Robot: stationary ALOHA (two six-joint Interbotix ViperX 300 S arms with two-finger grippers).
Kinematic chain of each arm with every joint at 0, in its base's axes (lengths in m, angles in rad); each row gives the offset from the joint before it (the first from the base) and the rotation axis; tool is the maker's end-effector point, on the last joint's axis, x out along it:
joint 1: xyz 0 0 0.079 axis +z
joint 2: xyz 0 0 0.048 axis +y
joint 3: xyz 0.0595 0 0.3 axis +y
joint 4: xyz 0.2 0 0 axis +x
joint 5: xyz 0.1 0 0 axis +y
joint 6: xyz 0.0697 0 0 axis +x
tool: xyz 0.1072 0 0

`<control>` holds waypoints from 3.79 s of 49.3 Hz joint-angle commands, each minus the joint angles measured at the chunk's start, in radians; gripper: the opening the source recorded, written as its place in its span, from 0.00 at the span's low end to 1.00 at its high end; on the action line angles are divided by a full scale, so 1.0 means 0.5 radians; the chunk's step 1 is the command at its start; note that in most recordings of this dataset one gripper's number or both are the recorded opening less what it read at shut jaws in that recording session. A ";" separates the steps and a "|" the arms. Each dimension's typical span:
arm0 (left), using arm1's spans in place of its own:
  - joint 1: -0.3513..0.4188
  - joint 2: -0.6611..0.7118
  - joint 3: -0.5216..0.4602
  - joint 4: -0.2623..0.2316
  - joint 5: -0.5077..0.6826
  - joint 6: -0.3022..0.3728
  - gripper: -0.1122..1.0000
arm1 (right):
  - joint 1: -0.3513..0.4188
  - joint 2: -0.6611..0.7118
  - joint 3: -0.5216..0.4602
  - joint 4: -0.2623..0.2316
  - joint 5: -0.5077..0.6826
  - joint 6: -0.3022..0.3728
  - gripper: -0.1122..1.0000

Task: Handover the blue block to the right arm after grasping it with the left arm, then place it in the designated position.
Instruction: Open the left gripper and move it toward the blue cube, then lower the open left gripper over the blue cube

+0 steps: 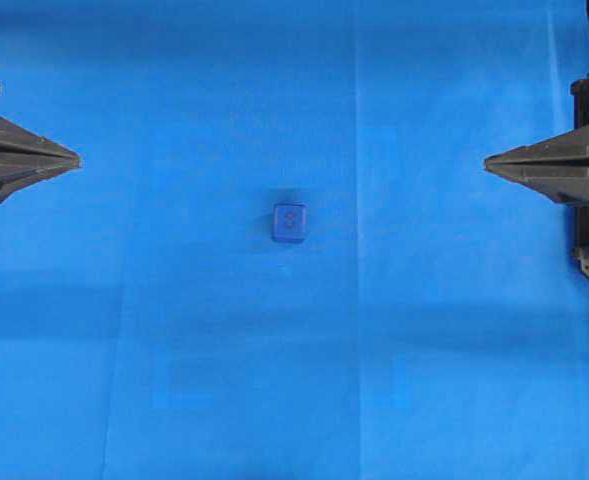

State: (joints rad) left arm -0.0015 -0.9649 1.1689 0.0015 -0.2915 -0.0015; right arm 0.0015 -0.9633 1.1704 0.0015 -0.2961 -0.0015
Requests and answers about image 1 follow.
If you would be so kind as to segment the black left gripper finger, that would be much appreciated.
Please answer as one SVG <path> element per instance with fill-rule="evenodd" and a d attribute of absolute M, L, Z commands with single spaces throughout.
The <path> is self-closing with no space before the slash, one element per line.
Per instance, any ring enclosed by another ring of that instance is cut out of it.
<path fill-rule="evenodd" d="M 68 162 L 73 167 L 81 165 L 80 156 L 52 140 L 34 134 L 0 116 L 0 153 L 24 154 L 29 157 L 44 156 L 48 159 Z"/>
<path fill-rule="evenodd" d="M 57 165 L 0 177 L 0 204 L 15 192 L 77 169 L 79 164 Z"/>

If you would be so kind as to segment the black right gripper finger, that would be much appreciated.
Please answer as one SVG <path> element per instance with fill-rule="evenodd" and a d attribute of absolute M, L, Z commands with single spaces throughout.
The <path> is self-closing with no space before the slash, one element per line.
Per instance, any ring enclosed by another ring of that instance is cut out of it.
<path fill-rule="evenodd" d="M 486 165 L 589 161 L 589 125 L 485 159 Z"/>
<path fill-rule="evenodd" d="M 487 164 L 485 169 L 559 204 L 589 204 L 589 167 Z"/>

